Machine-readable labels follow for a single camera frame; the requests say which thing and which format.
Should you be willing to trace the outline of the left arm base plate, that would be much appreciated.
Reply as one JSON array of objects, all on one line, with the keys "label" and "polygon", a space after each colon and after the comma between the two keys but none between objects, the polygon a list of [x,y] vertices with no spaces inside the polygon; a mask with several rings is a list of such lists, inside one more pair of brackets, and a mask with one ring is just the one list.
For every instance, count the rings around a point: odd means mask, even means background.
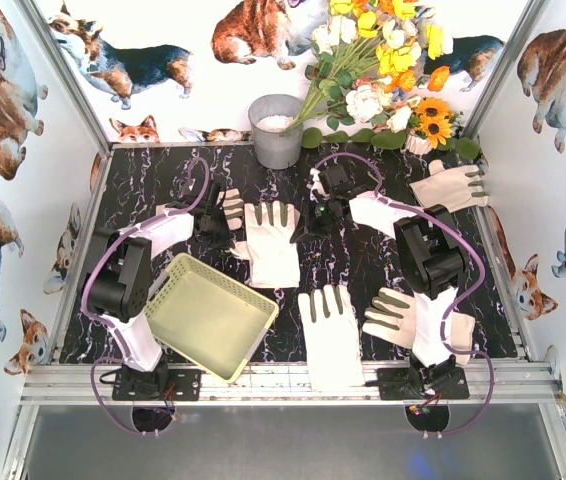
[{"label": "left arm base plate", "polygon": [[151,372],[124,365],[115,371],[112,399],[115,401],[197,401],[201,387],[198,369],[170,368],[160,361]]}]

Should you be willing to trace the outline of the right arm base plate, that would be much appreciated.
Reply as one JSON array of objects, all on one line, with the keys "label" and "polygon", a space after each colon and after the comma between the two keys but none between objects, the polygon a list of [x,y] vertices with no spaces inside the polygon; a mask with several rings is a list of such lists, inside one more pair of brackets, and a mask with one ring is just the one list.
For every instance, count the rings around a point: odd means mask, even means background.
[{"label": "right arm base plate", "polygon": [[404,368],[379,368],[366,387],[379,390],[382,400],[465,400],[470,397],[464,370],[451,354],[443,362],[423,365],[413,354]]}]

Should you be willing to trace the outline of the white green work glove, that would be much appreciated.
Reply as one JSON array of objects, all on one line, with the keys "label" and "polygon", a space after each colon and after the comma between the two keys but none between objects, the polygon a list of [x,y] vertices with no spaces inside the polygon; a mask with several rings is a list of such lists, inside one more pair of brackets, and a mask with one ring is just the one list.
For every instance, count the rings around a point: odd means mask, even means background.
[{"label": "white green work glove", "polygon": [[230,248],[249,263],[248,284],[253,288],[298,288],[300,263],[291,241],[299,214],[293,204],[280,201],[244,205],[246,239]]}]

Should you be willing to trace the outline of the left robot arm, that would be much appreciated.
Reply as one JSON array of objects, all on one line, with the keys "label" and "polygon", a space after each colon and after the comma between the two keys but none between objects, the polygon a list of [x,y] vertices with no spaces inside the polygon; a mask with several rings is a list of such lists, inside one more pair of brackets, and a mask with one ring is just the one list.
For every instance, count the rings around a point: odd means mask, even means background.
[{"label": "left robot arm", "polygon": [[93,231],[82,271],[80,310],[106,327],[125,366],[152,372],[162,357],[144,308],[153,281],[154,258],[192,238],[210,248],[223,248],[242,225],[239,191],[213,181],[156,215],[123,229]]}]

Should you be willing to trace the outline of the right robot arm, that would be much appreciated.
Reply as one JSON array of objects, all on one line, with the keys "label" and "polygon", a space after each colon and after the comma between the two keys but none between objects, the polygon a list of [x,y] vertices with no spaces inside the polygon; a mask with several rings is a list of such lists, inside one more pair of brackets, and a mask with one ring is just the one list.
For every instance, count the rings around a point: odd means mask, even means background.
[{"label": "right robot arm", "polygon": [[409,349],[425,367],[449,357],[467,364],[473,355],[475,321],[455,312],[454,303],[471,250],[452,229],[446,207],[412,207],[358,187],[340,165],[312,174],[322,198],[303,202],[292,242],[325,236],[333,224],[349,220],[397,243],[401,273],[410,291],[381,288],[365,311],[364,332]]}]

